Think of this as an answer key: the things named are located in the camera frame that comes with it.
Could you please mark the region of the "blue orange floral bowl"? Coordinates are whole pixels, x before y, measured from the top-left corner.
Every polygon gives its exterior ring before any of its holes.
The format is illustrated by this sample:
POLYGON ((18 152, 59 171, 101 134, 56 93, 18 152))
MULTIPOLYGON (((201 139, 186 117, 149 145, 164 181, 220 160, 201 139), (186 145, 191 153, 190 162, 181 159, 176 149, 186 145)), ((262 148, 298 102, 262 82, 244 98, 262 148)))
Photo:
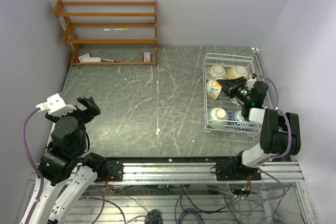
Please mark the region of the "blue orange floral bowl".
POLYGON ((208 80, 206 93, 212 100, 216 100, 219 97, 221 90, 222 86, 217 81, 212 79, 208 80))

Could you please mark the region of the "yellow sun blue rim bowl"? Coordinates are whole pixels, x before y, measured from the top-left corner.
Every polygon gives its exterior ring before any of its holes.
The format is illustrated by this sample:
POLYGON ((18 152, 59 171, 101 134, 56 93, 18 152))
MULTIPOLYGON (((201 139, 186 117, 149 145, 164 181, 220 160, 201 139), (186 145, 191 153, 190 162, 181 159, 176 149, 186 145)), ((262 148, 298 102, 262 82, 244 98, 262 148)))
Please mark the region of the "yellow sun blue rim bowl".
POLYGON ((249 72, 248 72, 247 68, 245 68, 243 66, 234 66, 227 71, 226 77, 229 80, 237 79, 237 78, 240 78, 240 77, 244 77, 246 80, 248 80, 249 79, 249 72))

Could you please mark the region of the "light teal bowl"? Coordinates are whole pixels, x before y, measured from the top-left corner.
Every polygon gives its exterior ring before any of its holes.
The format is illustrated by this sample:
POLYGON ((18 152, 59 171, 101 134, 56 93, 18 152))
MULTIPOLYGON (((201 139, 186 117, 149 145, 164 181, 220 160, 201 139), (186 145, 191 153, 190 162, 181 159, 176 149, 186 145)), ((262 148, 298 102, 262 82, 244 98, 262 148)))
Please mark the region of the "light teal bowl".
POLYGON ((228 125, 228 113, 219 107, 210 109, 207 119, 209 126, 213 129, 222 130, 228 125))

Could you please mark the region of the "red patterned bowl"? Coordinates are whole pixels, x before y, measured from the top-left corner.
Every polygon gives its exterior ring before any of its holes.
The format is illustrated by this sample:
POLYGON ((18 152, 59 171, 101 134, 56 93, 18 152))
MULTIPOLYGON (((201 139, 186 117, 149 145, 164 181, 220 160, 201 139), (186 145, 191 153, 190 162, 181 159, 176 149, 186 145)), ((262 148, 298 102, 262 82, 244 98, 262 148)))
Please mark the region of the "red patterned bowl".
POLYGON ((230 116, 229 116, 229 121, 230 125, 234 126, 234 130, 236 131, 241 131, 241 132, 249 132, 250 128, 252 127, 252 124, 249 123, 248 121, 245 121, 242 114, 241 110, 236 110, 234 111, 230 116))

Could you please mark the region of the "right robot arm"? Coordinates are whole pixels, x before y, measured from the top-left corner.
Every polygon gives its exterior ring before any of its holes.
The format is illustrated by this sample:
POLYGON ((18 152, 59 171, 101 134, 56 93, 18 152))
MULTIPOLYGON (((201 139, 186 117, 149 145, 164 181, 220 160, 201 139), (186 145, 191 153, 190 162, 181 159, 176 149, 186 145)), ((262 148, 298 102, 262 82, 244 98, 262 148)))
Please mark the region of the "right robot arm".
POLYGON ((259 143, 240 152, 226 168, 236 179, 244 179, 255 172, 261 164, 273 159, 297 155, 301 148, 299 116, 278 108, 264 107, 269 86, 256 81, 251 88, 244 77, 231 80, 219 79, 222 92, 236 98, 242 109, 237 112, 240 123, 261 126, 259 143))

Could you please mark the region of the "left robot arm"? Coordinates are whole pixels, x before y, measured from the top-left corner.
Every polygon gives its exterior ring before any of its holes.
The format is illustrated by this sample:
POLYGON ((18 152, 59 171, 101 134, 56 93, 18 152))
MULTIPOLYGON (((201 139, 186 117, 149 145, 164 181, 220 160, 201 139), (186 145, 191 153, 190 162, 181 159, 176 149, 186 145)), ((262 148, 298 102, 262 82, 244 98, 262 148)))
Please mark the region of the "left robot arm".
POLYGON ((22 144, 26 157, 36 173, 33 195, 21 219, 22 223, 63 223, 73 203, 95 181, 107 175, 106 158, 91 153, 86 124, 100 115, 93 97, 78 97, 85 106, 81 110, 67 103, 62 93, 36 105, 28 116, 44 112, 54 123, 51 142, 39 163, 35 163, 26 141, 26 126, 22 127, 22 144))

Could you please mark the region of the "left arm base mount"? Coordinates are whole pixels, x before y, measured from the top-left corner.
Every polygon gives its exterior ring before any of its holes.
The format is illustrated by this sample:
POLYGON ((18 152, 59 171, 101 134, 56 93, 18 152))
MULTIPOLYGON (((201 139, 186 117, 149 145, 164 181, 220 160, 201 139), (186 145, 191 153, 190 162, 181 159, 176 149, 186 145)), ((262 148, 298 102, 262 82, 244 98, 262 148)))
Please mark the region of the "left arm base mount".
POLYGON ((99 175, 96 181, 105 182, 107 179, 110 182, 121 182, 123 179, 123 164, 117 160, 108 158, 105 171, 102 175, 99 175))

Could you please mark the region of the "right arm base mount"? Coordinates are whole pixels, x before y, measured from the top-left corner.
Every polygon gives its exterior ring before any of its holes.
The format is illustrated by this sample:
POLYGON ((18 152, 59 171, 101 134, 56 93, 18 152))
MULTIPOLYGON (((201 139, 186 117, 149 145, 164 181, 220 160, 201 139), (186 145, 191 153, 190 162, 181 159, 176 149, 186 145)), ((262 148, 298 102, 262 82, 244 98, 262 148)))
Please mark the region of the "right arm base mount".
POLYGON ((261 175, 257 168, 246 167, 237 162, 216 163, 209 169, 211 174, 216 176, 217 181, 252 181, 261 180, 261 175))

